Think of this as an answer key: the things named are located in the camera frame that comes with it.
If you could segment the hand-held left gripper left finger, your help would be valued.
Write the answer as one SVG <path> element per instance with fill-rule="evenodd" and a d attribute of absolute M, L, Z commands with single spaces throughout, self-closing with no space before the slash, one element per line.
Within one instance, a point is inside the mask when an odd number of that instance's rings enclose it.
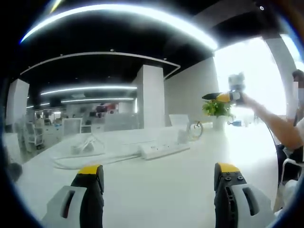
<path fill-rule="evenodd" d="M 102 165 L 82 168 L 72 183 L 63 186 L 47 203 L 45 228 L 101 228 L 104 207 Z"/>

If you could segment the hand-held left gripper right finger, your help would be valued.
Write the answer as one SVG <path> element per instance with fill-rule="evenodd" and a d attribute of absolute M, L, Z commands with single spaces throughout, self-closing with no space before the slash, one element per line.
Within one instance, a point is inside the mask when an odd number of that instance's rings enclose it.
<path fill-rule="evenodd" d="M 215 164 L 214 191 L 215 227 L 266 228 L 273 221 L 270 199 L 234 165 Z"/>

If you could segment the person's right hand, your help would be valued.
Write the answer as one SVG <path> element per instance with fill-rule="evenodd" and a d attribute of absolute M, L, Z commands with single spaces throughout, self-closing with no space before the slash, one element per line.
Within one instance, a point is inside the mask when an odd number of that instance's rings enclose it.
<path fill-rule="evenodd" d="M 243 92 L 240 92 L 240 102 L 246 107 L 254 108 L 256 106 L 256 101 Z"/>

